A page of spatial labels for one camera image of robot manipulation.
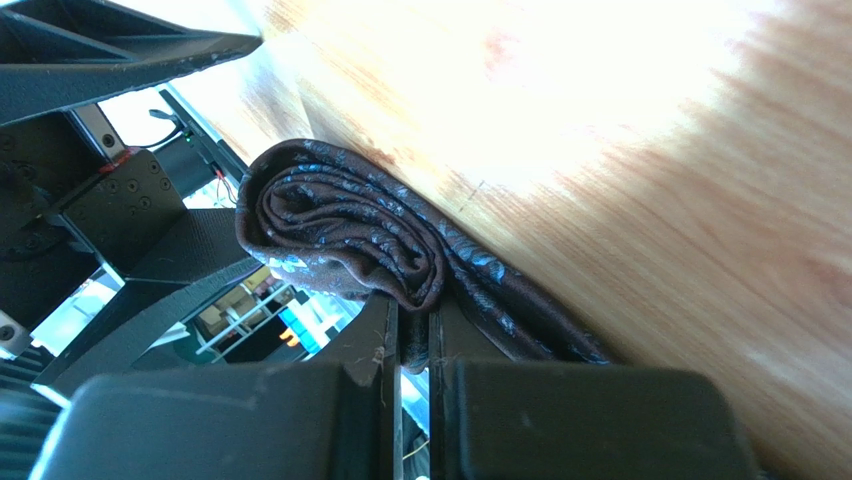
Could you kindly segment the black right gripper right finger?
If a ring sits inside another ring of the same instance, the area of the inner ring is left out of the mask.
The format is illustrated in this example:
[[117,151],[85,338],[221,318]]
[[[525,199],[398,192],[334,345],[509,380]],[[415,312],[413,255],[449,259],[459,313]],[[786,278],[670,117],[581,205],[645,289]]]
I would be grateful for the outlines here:
[[683,370],[507,359],[452,299],[429,319],[435,479],[755,479],[720,390]]

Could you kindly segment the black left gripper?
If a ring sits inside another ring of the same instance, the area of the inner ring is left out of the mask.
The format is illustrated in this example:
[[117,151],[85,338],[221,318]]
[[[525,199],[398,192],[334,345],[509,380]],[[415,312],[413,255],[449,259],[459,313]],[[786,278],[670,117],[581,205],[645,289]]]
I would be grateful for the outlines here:
[[131,273],[33,380],[48,400],[65,406],[91,378],[130,371],[174,324],[260,267],[238,242],[234,210],[186,211],[161,162],[125,145],[102,110],[54,112],[243,58],[262,42],[112,1],[2,5],[2,359],[21,356],[101,266],[121,280]]

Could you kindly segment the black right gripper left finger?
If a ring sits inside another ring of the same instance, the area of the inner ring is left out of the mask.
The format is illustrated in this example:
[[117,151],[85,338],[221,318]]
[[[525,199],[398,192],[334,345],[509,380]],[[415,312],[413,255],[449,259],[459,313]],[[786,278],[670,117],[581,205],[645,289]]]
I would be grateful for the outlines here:
[[396,479],[398,305],[375,294],[302,362],[101,375],[49,432],[35,479]]

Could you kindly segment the dark floral necktie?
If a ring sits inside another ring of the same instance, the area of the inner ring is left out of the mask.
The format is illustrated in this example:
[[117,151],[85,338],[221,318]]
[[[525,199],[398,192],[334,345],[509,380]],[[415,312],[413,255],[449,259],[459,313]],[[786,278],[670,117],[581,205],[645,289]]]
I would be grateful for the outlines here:
[[614,361],[545,289],[347,149],[295,139],[261,154],[240,184],[236,235],[293,286],[347,300],[394,299],[401,362],[410,371],[426,365],[428,318],[446,297],[513,359]]

